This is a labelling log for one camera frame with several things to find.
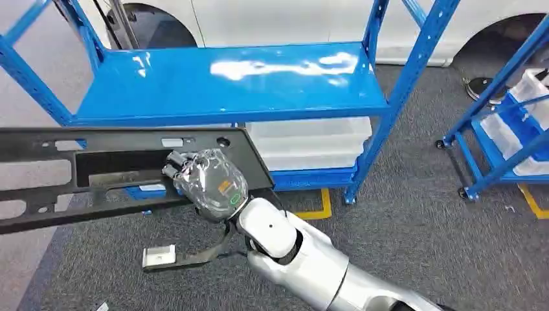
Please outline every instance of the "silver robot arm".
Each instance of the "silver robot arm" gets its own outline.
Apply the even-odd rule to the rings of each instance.
[[[255,198],[244,207],[237,228],[252,240],[252,269],[315,310],[442,310],[412,290],[350,264],[327,235],[265,199]]]
[[[327,235],[294,214],[263,198],[250,200],[245,178],[220,150],[172,152],[162,171],[201,216],[236,224],[253,270],[315,310],[451,311],[350,264]]]

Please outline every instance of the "yellow floor tape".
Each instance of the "yellow floor tape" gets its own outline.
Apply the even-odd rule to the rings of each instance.
[[[537,206],[537,203],[533,198],[532,194],[530,193],[530,191],[528,190],[528,187],[523,183],[518,184],[518,186],[519,186],[519,189],[522,191],[522,194],[524,195],[526,202],[528,202],[530,209],[536,215],[537,219],[549,219],[549,211],[544,211],[540,209],[539,206]]]
[[[299,212],[295,213],[299,218],[303,220],[319,220],[331,217],[331,202],[330,191],[327,188],[320,190],[322,196],[322,210],[314,212]]]

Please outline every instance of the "white plastic bin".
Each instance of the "white plastic bin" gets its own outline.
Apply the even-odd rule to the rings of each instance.
[[[527,69],[522,75],[521,81],[511,88],[511,95],[518,102],[524,102],[549,94],[549,89],[546,87],[549,86],[549,76],[541,81],[535,77],[543,70],[542,68]],[[526,105],[524,108],[537,120],[542,129],[549,128],[549,99]]]
[[[480,122],[480,125],[486,135],[496,144],[505,160],[522,149],[519,138],[499,115],[489,115]],[[536,161],[533,157],[528,157],[518,164],[513,172],[517,176],[547,175],[549,174],[549,161]]]
[[[246,129],[269,170],[352,167],[372,135],[368,117],[249,122]]]

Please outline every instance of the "transparent plastic cover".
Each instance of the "transparent plastic cover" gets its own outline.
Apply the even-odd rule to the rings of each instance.
[[[213,222],[230,218],[247,201],[248,184],[220,149],[181,154],[174,185],[193,201],[201,216]]]

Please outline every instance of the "blue shelf frame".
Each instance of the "blue shelf frame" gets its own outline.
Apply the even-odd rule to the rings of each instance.
[[[452,146],[452,143],[456,141],[464,155],[465,162],[473,173],[475,179],[473,184],[464,185],[464,193],[469,200],[477,200],[479,192],[495,183],[549,183],[549,175],[517,176],[513,173],[513,168],[518,164],[530,157],[534,152],[539,150],[540,147],[549,145],[549,130],[545,130],[537,135],[516,154],[505,160],[495,143],[486,135],[486,132],[480,126],[480,120],[483,117],[502,111],[501,109],[495,109],[488,113],[483,112],[482,109],[488,104],[489,99],[501,89],[505,81],[514,71],[528,60],[537,49],[546,43],[549,43],[549,16],[546,16],[539,23],[530,37],[494,77],[492,83],[482,92],[482,94],[480,94],[479,98],[473,102],[473,105],[464,113],[461,119],[442,137],[444,147],[450,147]],[[524,102],[516,102],[503,109],[507,110],[521,107],[547,98],[549,97],[546,95]],[[491,170],[487,174],[481,173],[463,138],[463,133],[467,130],[471,130],[474,133],[476,141],[490,164]]]
[[[311,111],[307,112],[306,110],[308,109],[305,107],[303,111],[294,111],[293,113],[291,111],[286,111],[283,113],[276,113],[277,111],[272,113],[269,113],[269,111],[260,111],[261,117],[259,118],[245,114],[239,116],[239,121],[290,120],[314,117],[358,117],[365,115],[379,116],[379,122],[374,129],[374,134],[369,140],[364,142],[364,152],[357,158],[357,169],[355,173],[350,174],[351,180],[349,182],[326,184],[314,182],[298,183],[297,186],[288,186],[288,188],[285,188],[284,190],[346,187],[344,195],[346,203],[355,202],[357,191],[366,178],[367,173],[374,163],[383,143],[389,136],[389,133],[406,101],[408,100],[408,97],[418,78],[427,66],[427,61],[431,57],[440,36],[442,35],[459,3],[459,0],[435,0],[429,14],[425,14],[425,12],[421,9],[421,6],[415,0],[402,1],[408,11],[412,14],[412,17],[416,23],[421,27],[421,31],[414,47],[412,48],[412,51],[410,52],[410,56],[406,64],[402,68],[401,74],[393,90],[388,96],[386,107],[383,107],[383,109],[380,107],[368,109],[367,104],[364,103],[364,109],[353,109],[352,111],[347,112],[341,112],[338,108],[335,109],[333,113],[326,113],[321,110],[318,110],[317,113],[315,113]],[[42,12],[50,2],[50,0],[37,0],[30,10],[16,22],[16,24],[8,31],[6,35],[0,36],[0,65],[56,122],[62,126],[106,125],[106,123],[100,121],[85,122],[83,120],[79,120],[78,115],[72,115],[13,48],[13,44],[17,41],[17,39],[20,38],[28,26],[37,18],[39,13]],[[97,34],[93,31],[90,22],[86,18],[77,0],[60,0],[57,4],[69,23],[75,27],[81,35],[90,59],[91,68],[94,73],[98,74],[102,65],[110,58],[114,57],[116,53],[120,53],[120,51],[110,51],[100,43]],[[372,70],[375,68],[377,37],[379,35],[379,30],[381,29],[383,17],[385,16],[385,12],[387,10],[387,5],[388,0],[374,0],[370,17],[368,19],[366,32],[362,42],[359,42],[363,46],[363,52],[369,59],[368,62],[372,66]],[[139,123],[139,117],[140,116],[136,116],[135,122],[132,122],[130,119],[128,122],[119,125],[140,126],[142,124]],[[200,119],[197,117],[197,119],[199,119],[199,121],[195,120],[192,122],[196,124],[196,122],[208,123],[208,121],[211,121],[208,118]],[[220,122],[221,119],[219,116],[212,116],[212,120],[214,122]],[[340,170],[340,168],[318,170],[318,172],[316,172],[316,176],[319,176],[318,174],[330,174],[331,172],[337,173],[338,170]]]

